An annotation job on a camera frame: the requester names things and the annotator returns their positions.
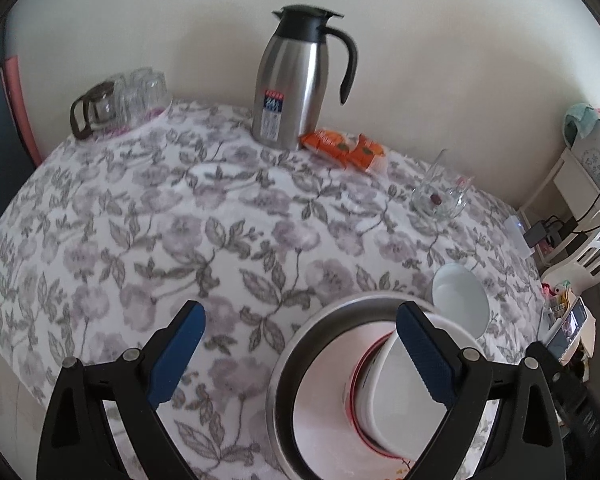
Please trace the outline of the white shelf rack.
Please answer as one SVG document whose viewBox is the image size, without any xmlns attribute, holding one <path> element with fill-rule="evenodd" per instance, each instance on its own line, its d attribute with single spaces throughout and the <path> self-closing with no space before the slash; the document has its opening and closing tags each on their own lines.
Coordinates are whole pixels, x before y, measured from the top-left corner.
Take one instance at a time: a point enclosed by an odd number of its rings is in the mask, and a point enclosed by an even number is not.
<svg viewBox="0 0 600 480">
<path fill-rule="evenodd" d="M 541 271 L 541 281 L 555 286 L 562 282 L 575 292 L 600 283 L 600 189 L 569 148 L 562 151 L 556 164 L 518 209 L 526 228 L 543 218 L 539 199 L 549 188 L 556 188 L 562 212 L 545 218 L 557 221 L 558 228 L 571 226 L 554 248 L 534 248 L 534 258 Z"/>
</svg>

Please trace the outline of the strawberry pattern round bowl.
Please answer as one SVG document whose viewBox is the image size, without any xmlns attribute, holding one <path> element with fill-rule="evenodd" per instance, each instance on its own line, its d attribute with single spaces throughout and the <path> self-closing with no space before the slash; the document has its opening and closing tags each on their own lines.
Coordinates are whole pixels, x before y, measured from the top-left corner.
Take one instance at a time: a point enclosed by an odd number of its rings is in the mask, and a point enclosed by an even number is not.
<svg viewBox="0 0 600 480">
<path fill-rule="evenodd" d="M 400 456 L 391 454 L 388 450 L 383 448 L 378 442 L 366 434 L 360 424 L 360 418 L 358 417 L 358 412 L 356 411 L 356 397 L 360 393 L 363 382 L 365 382 L 366 374 L 373 362 L 375 362 L 378 352 L 390 339 L 390 337 L 391 334 L 386 333 L 375 340 L 373 344 L 365 350 L 363 355 L 356 363 L 350 375 L 346 391 L 344 392 L 344 397 L 346 398 L 346 400 L 344 400 L 344 409 L 346 410 L 347 420 L 350 426 L 354 429 L 358 437 L 368 448 L 380 456 L 391 458 L 392 460 L 400 460 Z"/>
</svg>

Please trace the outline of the white plate black rim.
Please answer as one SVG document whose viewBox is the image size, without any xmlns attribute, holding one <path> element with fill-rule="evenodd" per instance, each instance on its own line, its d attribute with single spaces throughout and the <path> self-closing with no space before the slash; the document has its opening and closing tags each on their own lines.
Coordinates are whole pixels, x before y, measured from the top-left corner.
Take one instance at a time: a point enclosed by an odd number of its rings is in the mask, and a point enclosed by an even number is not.
<svg viewBox="0 0 600 480">
<path fill-rule="evenodd" d="M 393 456 L 369 446 L 351 420 L 352 376 L 368 350 L 388 339 L 393 322 L 371 322 L 336 336 L 304 374 L 292 414 L 302 460 L 320 479 L 402 479 L 424 449 L 422 435 L 408 422 Z"/>
</svg>

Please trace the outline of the smartphone on stand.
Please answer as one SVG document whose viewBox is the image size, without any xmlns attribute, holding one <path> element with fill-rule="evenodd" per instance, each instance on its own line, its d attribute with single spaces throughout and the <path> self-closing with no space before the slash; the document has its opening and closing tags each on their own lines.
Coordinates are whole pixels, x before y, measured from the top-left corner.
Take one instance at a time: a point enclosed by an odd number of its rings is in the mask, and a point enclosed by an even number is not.
<svg viewBox="0 0 600 480">
<path fill-rule="evenodd" d="M 574 300 L 568 312 L 556 323 L 546 343 L 550 353 L 566 365 L 581 349 L 592 358 L 595 351 L 596 319 L 581 297 Z"/>
</svg>

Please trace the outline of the small light blue bowl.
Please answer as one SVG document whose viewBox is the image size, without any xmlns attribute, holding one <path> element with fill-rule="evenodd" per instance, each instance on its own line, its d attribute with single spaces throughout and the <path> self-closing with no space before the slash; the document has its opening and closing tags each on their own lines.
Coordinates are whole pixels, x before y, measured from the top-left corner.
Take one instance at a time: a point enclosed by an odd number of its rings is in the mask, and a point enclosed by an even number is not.
<svg viewBox="0 0 600 480">
<path fill-rule="evenodd" d="M 431 283 L 431 301 L 446 318 L 462 326 L 475 339 L 490 321 L 490 304 L 482 284 L 471 271 L 458 263 L 442 266 Z"/>
</svg>

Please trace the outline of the clear glass mug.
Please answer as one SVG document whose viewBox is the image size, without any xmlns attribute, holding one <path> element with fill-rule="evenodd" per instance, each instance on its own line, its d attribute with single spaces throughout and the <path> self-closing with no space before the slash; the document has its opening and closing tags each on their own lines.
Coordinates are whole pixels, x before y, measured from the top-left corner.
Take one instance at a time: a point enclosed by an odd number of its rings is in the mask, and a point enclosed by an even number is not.
<svg viewBox="0 0 600 480">
<path fill-rule="evenodd" d="M 426 170 L 411 197 L 414 211 L 434 220 L 452 220 L 466 205 L 474 177 L 452 165 L 444 148 Z"/>
</svg>

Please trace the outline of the upside-down clear glass cup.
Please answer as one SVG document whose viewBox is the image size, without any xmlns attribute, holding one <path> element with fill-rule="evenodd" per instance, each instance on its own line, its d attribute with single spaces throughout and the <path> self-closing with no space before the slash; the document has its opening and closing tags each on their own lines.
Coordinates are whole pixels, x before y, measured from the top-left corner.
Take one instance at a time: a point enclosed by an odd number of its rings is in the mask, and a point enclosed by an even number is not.
<svg viewBox="0 0 600 480">
<path fill-rule="evenodd" d="M 172 103 L 172 94 L 166 86 L 166 76 L 163 72 L 150 67 L 132 70 L 130 83 L 139 88 L 148 113 L 152 116 L 160 115 Z"/>
</svg>

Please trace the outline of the white square bowl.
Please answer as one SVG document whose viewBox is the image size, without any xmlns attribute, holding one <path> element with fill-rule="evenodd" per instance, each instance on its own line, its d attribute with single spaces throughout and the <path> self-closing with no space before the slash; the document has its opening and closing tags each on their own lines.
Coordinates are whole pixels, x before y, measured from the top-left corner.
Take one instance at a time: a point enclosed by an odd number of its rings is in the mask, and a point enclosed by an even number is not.
<svg viewBox="0 0 600 480">
<path fill-rule="evenodd" d="M 446 414 L 435 401 L 397 332 L 382 346 L 356 397 L 363 430 L 391 454 L 416 460 Z"/>
</svg>

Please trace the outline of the stainless steel thermos jug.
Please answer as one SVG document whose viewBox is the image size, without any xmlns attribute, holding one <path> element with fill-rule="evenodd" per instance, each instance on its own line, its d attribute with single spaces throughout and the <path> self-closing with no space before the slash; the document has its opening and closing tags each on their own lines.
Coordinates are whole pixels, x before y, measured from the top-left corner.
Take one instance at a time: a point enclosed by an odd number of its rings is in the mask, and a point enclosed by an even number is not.
<svg viewBox="0 0 600 480">
<path fill-rule="evenodd" d="M 275 10 L 275 32 L 260 61 L 254 92 L 253 139 L 274 150 L 297 151 L 300 138 L 315 130 L 328 83 L 327 38 L 333 36 L 346 47 L 348 62 L 340 88 L 347 102 L 358 69 L 358 47 L 351 36 L 332 28 L 335 11 L 291 4 Z"/>
</svg>

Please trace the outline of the floral grey white tablecloth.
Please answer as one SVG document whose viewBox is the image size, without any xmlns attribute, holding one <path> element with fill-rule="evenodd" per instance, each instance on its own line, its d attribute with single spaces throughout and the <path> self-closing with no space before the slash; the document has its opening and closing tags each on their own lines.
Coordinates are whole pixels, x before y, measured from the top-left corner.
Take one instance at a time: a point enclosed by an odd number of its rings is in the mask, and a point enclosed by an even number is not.
<svg viewBox="0 0 600 480">
<path fill-rule="evenodd" d="M 442 266 L 490 302 L 479 342 L 513 363 L 536 337 L 538 270 L 506 229 L 512 208 L 473 188 L 453 220 L 416 214 L 427 166 L 395 151 L 371 176 L 253 140 L 250 115 L 178 102 L 136 130 L 60 144 L 0 220 L 0 450 L 35 475 L 62 361 L 111 361 L 189 299 L 204 342 L 159 414 L 205 479 L 276 479 L 265 390 L 314 313 L 357 292 L 426 297 Z"/>
</svg>

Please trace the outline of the white power adapter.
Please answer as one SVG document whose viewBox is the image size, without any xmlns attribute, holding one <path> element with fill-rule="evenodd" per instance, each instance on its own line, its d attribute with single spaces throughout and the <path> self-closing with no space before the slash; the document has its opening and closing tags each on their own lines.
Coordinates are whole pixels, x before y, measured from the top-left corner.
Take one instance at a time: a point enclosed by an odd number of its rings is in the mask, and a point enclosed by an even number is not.
<svg viewBox="0 0 600 480">
<path fill-rule="evenodd" d="M 531 257 L 534 250 L 528 246 L 524 239 L 524 226 L 516 214 L 512 214 L 505 220 L 504 228 L 518 255 L 523 259 Z"/>
</svg>

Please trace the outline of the orange snack packet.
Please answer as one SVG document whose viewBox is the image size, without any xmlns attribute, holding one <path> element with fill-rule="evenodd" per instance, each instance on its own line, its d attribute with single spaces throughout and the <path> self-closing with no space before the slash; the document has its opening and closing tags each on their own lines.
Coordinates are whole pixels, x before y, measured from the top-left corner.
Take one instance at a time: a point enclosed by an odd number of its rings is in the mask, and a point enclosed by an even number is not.
<svg viewBox="0 0 600 480">
<path fill-rule="evenodd" d="M 345 134 L 328 129 L 317 129 L 305 134 L 300 138 L 300 144 L 314 155 L 340 167 L 347 166 L 353 148 L 351 140 Z"/>
<path fill-rule="evenodd" d="M 388 169 L 385 147 L 360 133 L 355 147 L 348 155 L 348 162 L 357 170 L 374 176 L 384 176 Z"/>
</svg>

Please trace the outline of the orange snack packet left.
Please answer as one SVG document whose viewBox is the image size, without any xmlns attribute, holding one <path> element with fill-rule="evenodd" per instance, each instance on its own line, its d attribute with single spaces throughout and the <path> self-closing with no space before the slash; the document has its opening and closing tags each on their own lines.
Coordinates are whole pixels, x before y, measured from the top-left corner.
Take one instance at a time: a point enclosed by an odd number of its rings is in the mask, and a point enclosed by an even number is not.
<svg viewBox="0 0 600 480">
<path fill-rule="evenodd" d="M 328 129 L 317 129 L 305 134 L 300 138 L 300 144 L 314 155 L 340 167 L 347 166 L 353 148 L 351 140 L 345 134 Z"/>
</svg>

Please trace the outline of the orange snack packet right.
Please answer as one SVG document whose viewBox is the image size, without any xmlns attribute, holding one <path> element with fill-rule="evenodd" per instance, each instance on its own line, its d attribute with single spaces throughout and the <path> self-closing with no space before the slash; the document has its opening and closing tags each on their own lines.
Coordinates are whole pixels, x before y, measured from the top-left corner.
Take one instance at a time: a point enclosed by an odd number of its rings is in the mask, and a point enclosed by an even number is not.
<svg viewBox="0 0 600 480">
<path fill-rule="evenodd" d="M 360 133 L 355 147 L 348 155 L 348 162 L 357 170 L 374 176 L 384 176 L 388 169 L 385 147 Z"/>
</svg>

